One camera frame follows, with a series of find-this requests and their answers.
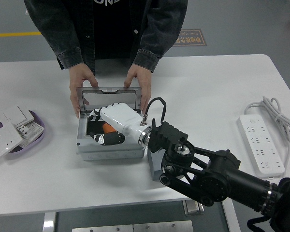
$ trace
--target white cable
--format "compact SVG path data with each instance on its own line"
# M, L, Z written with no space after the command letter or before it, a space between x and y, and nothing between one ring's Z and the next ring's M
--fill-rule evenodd
M289 157L290 157L290 119L281 113L280 104L276 98L272 98L271 100L269 100L268 98L263 96L263 100L261 102L253 102L249 104L246 107L244 114L247 115L248 109L251 107L264 107L266 111L269 113L269 115L271 116L271 118L273 119L273 121L278 126L279 131L282 133L283 137L286 139L287 145L288 145L288 152L287 152L284 165L285 165L285 168L287 169L287 165L288 165Z

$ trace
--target yellow floor line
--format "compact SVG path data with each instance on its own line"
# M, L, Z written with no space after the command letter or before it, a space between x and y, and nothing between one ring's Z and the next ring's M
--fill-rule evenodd
M19 32L19 33L0 33L0 37L11 37L11 36L28 36L28 35L41 35L40 32Z

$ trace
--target black cable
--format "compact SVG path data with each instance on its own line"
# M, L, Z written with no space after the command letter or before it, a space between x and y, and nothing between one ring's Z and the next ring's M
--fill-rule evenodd
M166 102L164 101L164 99L158 97L158 98L154 98L153 100L151 100L146 108L145 114L147 115L150 105L156 100L160 100L160 102L163 104L163 111L162 111L162 115L161 115L161 123L162 123L164 120L165 112L166 112Z
M268 217L268 216L253 218L253 219L248 220L247 226L253 232L265 232L263 229L261 229L258 226L255 226L254 224L265 222L265 221L268 221L269 219L270 219L270 217Z

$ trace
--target black denim jacket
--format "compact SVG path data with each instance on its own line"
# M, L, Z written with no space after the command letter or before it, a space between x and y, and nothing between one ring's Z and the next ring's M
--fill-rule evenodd
M33 23L55 52L61 68L85 63L95 73L94 0L24 2ZM159 59L178 38L187 4L188 0L130 0L132 63L154 71Z

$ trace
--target electrical outlet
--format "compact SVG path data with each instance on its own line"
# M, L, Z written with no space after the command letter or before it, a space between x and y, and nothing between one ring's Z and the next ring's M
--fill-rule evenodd
M30 122L25 127L27 127L32 133L29 137L25 138L23 142L19 145L21 148L25 148L26 146L34 142L44 131L44 127L40 126L35 122Z
M32 136L33 131L30 130L28 127L26 127L25 125L19 126L17 127L18 133L24 138L24 139L28 139Z
M0 157L6 155L17 147L23 138L15 129L14 125L10 122L0 128Z
M23 103L8 108L0 117L0 122L3 125L11 122L15 127L25 125L33 120L34 117Z
M285 167L262 117L241 115L237 124L256 174L274 177L284 173Z

